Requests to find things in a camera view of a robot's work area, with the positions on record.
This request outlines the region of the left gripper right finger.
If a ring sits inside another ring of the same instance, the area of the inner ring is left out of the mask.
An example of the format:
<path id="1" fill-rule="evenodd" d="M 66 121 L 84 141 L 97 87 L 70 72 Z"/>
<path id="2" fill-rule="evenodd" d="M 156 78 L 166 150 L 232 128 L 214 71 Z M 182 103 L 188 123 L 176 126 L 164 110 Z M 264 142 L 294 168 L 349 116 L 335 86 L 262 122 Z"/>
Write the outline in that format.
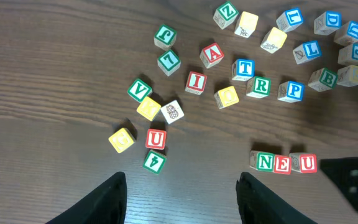
<path id="1" fill-rule="evenodd" d="M 249 172 L 242 172 L 236 182 L 237 204 L 245 224 L 317 224 Z"/>

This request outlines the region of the green N block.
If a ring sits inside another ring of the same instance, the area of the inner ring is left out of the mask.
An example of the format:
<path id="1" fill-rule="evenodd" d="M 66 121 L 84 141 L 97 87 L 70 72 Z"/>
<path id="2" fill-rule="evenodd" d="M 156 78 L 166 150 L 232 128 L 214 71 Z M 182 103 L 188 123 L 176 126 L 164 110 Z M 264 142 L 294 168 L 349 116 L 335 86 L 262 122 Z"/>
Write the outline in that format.
<path id="1" fill-rule="evenodd" d="M 251 151 L 249 166 L 263 172 L 273 172 L 275 155 L 269 152 Z"/>

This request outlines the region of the red E block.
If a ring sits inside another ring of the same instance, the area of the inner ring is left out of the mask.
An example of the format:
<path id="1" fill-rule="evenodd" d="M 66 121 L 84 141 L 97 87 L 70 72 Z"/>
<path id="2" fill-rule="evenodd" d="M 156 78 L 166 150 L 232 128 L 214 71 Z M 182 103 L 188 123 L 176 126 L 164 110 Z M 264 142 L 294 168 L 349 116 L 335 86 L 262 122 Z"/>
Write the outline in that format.
<path id="1" fill-rule="evenodd" d="M 291 174 L 291 157 L 275 155 L 273 172 L 276 174 Z"/>

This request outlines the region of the red u block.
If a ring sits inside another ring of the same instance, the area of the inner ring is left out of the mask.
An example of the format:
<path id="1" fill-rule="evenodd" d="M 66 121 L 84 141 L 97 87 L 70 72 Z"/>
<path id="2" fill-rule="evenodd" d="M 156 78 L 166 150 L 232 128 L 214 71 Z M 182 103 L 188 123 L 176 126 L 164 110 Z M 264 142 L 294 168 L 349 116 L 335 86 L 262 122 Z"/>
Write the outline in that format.
<path id="1" fill-rule="evenodd" d="M 149 129 L 147 131 L 145 146 L 149 149 L 164 150 L 166 138 L 166 131 L 159 129 Z"/>
<path id="2" fill-rule="evenodd" d="M 289 153 L 291 158 L 291 169 L 302 173 L 315 173 L 317 172 L 317 162 L 315 154 L 305 153 Z"/>

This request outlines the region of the blue P block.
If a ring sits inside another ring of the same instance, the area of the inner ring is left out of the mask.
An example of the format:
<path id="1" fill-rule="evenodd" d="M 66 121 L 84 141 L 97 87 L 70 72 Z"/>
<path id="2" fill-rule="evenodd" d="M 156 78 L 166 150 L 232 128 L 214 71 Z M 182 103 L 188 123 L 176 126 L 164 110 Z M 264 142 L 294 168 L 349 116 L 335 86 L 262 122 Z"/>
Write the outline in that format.
<path id="1" fill-rule="evenodd" d="M 294 81 L 287 81 L 280 84 L 277 99 L 287 103 L 302 101 L 304 90 L 304 84 Z"/>

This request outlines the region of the green R block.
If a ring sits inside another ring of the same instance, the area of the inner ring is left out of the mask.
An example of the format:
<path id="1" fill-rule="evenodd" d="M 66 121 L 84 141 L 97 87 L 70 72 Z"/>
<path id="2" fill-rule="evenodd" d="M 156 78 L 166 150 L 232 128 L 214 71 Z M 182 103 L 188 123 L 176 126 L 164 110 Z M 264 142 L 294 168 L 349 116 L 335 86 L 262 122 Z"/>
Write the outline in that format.
<path id="1" fill-rule="evenodd" d="M 270 94 L 271 80 L 269 78 L 255 76 L 247 82 L 246 96 L 253 98 L 265 98 Z"/>

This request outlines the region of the red I block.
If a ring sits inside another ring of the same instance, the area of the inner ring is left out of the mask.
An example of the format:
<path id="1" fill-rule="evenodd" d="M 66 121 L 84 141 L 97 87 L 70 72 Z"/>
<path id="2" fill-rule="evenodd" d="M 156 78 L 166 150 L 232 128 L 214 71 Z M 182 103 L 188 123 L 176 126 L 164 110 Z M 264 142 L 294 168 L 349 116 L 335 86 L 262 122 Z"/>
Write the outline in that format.
<path id="1" fill-rule="evenodd" d="M 185 91 L 196 95 L 201 95 L 204 92 L 207 79 L 207 76 L 202 73 L 190 72 Z"/>

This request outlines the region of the green 4 block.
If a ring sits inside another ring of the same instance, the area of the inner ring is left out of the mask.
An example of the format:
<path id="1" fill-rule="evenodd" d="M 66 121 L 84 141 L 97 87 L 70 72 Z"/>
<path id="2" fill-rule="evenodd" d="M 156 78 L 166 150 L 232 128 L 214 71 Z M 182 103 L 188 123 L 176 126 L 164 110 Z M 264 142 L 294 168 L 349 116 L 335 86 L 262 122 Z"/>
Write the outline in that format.
<path id="1" fill-rule="evenodd" d="M 159 175 L 165 165 L 166 160 L 166 156 L 151 149 L 147 154 L 142 167 L 154 174 Z"/>

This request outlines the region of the yellow S block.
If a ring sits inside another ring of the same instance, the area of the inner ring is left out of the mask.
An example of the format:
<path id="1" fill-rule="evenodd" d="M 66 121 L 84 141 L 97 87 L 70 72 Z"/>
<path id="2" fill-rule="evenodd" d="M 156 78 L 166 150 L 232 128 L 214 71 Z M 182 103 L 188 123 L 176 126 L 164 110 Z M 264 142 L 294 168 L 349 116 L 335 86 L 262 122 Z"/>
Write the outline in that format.
<path id="1" fill-rule="evenodd" d="M 337 85 L 352 87 L 358 85 L 358 66 L 349 65 L 337 71 Z"/>

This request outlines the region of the green B block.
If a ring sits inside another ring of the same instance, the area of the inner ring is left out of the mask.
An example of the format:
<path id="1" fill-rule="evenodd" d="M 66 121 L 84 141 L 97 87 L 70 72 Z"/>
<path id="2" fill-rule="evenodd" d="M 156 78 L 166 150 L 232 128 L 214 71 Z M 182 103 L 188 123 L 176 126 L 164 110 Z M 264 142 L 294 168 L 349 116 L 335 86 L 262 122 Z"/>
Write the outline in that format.
<path id="1" fill-rule="evenodd" d="M 337 80 L 337 73 L 322 68 L 312 73 L 308 86 L 318 92 L 332 90 L 336 86 Z"/>

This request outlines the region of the plain wooden picture block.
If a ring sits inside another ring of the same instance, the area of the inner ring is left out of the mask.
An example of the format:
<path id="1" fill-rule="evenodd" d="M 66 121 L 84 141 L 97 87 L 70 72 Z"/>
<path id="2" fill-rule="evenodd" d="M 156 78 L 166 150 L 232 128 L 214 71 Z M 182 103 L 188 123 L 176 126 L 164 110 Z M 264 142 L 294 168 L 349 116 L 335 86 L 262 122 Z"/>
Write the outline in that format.
<path id="1" fill-rule="evenodd" d="M 160 110 L 168 124 L 172 124 L 185 115 L 177 100 L 173 100 L 172 102 L 166 104 L 161 107 Z"/>

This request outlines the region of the blue 5 block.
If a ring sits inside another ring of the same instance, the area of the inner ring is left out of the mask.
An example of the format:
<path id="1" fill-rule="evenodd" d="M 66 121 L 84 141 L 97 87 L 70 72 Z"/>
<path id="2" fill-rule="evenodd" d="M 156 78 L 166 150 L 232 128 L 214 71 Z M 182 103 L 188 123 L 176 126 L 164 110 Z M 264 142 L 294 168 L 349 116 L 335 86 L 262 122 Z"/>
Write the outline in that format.
<path id="1" fill-rule="evenodd" d="M 338 64 L 340 65 L 358 65 L 358 44 L 354 43 L 339 50 Z"/>

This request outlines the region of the red A block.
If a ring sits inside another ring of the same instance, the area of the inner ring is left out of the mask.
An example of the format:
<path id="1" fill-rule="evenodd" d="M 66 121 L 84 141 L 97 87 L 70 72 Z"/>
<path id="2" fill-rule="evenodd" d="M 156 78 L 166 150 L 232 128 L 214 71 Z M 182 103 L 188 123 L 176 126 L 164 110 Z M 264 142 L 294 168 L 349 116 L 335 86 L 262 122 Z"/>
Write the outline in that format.
<path id="1" fill-rule="evenodd" d="M 211 68 L 224 58 L 224 53 L 215 42 L 201 50 L 200 59 L 206 68 Z"/>

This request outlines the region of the green block upper left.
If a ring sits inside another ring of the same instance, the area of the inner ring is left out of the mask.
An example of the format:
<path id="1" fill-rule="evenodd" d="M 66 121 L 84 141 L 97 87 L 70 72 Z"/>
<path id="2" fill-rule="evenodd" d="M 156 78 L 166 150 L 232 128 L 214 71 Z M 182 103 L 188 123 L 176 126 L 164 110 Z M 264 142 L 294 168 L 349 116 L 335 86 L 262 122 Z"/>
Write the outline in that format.
<path id="1" fill-rule="evenodd" d="M 162 24 L 154 35 L 154 44 L 162 50 L 168 51 L 174 45 L 176 38 L 176 30 Z"/>

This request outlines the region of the green Z block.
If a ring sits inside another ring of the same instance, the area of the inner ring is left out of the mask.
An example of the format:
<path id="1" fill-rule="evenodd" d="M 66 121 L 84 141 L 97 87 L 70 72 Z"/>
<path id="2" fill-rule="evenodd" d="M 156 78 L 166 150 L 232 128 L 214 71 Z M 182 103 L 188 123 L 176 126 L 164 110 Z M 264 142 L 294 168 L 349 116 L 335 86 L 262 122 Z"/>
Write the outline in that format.
<path id="1" fill-rule="evenodd" d="M 238 15 L 239 11 L 234 7 L 232 2 L 226 1 L 216 9 L 213 20 L 220 29 L 225 29 L 235 21 Z"/>

